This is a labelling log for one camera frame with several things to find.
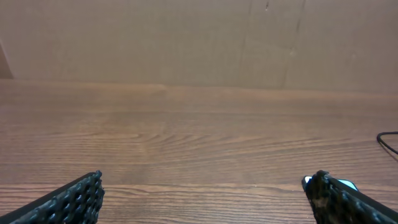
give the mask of cardboard wall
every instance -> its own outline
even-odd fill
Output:
[[[0,1],[14,78],[398,93],[396,0]]]

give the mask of wood grain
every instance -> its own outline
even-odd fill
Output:
[[[0,185],[0,215],[60,185]],[[298,185],[157,184],[104,185],[106,200],[99,223],[314,223]],[[391,186],[361,190],[397,209]]]
[[[313,223],[319,169],[397,209],[397,126],[395,95],[1,80],[0,212],[97,169],[101,223]]]

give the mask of black textured grip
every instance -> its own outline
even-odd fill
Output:
[[[397,224],[398,213],[353,190],[325,171],[318,171],[303,188],[318,224]]]
[[[0,217],[12,224],[93,224],[105,194],[102,173],[97,171],[49,193],[48,195]]]

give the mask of wooden table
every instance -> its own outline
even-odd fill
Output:
[[[99,223],[314,223],[319,169],[398,210],[397,129],[396,95],[1,80],[0,215],[97,169]]]

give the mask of black cable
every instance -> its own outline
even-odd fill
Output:
[[[393,152],[393,153],[395,153],[395,154],[398,155],[398,152],[397,152],[395,149],[391,148],[389,145],[387,145],[387,143],[385,143],[385,142],[383,141],[383,139],[381,139],[381,136],[383,136],[383,135],[388,135],[388,134],[398,134],[398,131],[391,131],[391,132],[385,132],[385,133],[380,133],[380,134],[378,134],[377,137],[376,137],[377,142],[378,142],[379,144],[382,144],[382,145],[385,146],[386,148],[390,149],[391,152]]]

